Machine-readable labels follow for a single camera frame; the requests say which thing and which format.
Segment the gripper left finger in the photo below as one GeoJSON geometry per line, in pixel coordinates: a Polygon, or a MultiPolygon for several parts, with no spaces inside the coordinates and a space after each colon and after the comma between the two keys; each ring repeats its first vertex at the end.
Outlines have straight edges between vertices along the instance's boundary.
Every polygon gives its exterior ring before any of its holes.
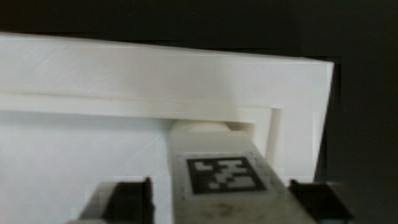
{"type": "Polygon", "coordinates": [[[151,178],[102,183],[80,216],[66,224],[155,224],[151,178]]]}

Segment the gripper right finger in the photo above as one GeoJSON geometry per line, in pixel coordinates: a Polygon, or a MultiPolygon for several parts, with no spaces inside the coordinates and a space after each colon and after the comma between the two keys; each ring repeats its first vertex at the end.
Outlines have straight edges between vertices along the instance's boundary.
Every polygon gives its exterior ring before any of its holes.
{"type": "Polygon", "coordinates": [[[290,181],[288,190],[317,224],[352,224],[354,214],[326,183],[290,181]]]}

